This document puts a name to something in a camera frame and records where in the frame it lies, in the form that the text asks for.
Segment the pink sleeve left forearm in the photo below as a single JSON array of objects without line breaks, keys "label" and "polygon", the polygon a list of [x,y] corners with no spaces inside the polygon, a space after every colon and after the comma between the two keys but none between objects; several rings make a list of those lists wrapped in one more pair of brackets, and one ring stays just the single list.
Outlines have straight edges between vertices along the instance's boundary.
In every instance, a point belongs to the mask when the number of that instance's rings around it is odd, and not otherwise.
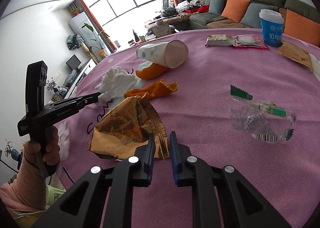
[{"label": "pink sleeve left forearm", "polygon": [[1,186],[1,200],[14,210],[43,211],[46,209],[46,180],[40,170],[24,158],[14,182]]}]

